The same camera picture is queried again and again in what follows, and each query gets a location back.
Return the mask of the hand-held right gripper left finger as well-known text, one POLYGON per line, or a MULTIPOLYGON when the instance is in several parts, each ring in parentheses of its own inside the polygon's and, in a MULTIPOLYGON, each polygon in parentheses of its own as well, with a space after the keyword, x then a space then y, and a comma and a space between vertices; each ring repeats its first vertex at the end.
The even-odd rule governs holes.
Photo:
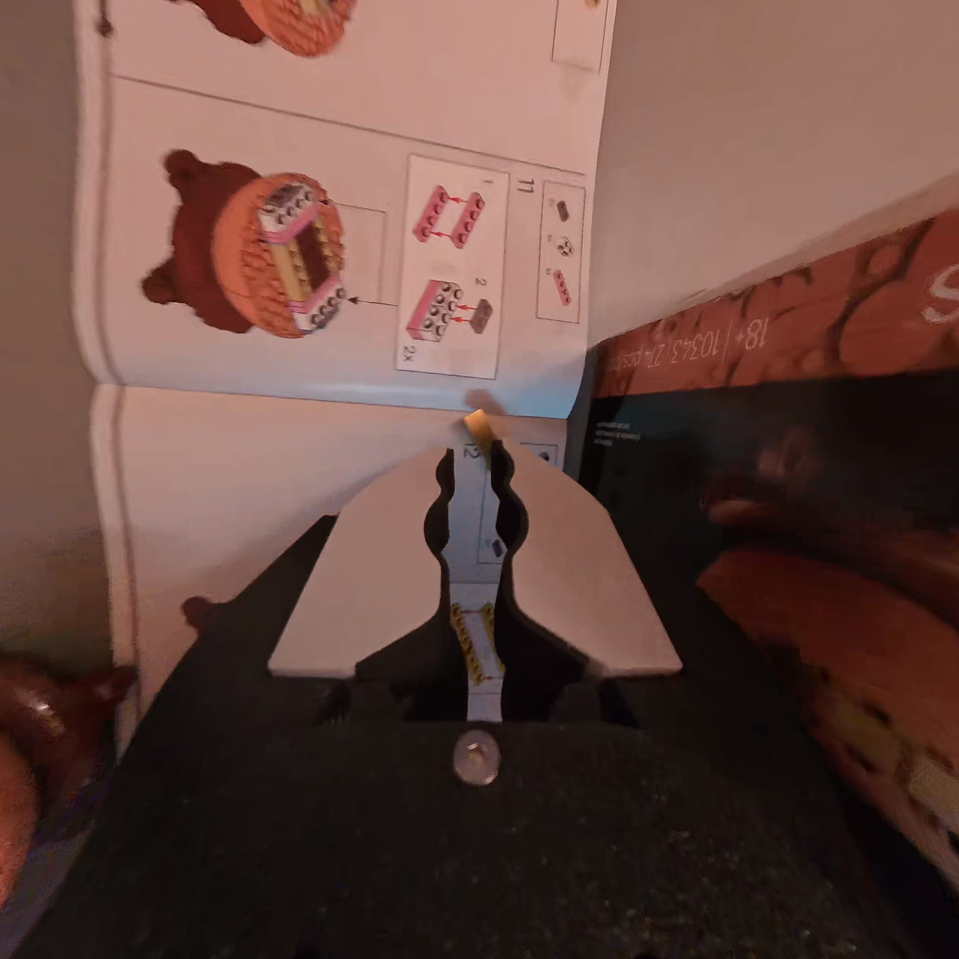
POLYGON ((449 506, 454 452, 431 447, 357 493, 336 517, 270 656, 280 677, 426 678, 429 654, 396 642, 450 626, 449 506))

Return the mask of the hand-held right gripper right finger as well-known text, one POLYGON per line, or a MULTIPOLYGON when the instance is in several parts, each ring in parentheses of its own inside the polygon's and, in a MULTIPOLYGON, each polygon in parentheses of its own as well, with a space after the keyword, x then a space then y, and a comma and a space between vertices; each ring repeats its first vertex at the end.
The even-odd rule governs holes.
POLYGON ((680 656, 599 501, 517 442, 490 448, 506 548, 494 611, 504 701, 584 681, 672 676, 680 656))

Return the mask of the brick pot model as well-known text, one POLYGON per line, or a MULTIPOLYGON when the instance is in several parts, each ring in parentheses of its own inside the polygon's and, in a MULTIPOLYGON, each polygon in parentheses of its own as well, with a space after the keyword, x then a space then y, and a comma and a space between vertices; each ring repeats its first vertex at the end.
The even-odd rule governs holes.
POLYGON ((36 657, 1 657, 1 905, 45 814, 59 815, 98 770, 106 727, 137 680, 131 665, 65 675, 36 657))

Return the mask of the black flower print box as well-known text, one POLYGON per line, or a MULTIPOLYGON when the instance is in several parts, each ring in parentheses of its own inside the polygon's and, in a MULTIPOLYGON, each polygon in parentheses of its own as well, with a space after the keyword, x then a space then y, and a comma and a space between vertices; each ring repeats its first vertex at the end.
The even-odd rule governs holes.
POLYGON ((957 197, 596 347, 580 481, 957 892, 957 197))

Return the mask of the white instruction booklet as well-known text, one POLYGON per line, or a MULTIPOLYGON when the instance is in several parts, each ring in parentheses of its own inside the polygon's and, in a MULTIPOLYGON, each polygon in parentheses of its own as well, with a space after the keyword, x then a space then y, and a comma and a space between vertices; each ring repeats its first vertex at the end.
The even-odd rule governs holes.
POLYGON ((72 2, 74 316, 131 739, 232 597, 405 447, 451 446, 454 581, 497 579, 458 419, 549 465, 590 330, 624 2, 72 2))

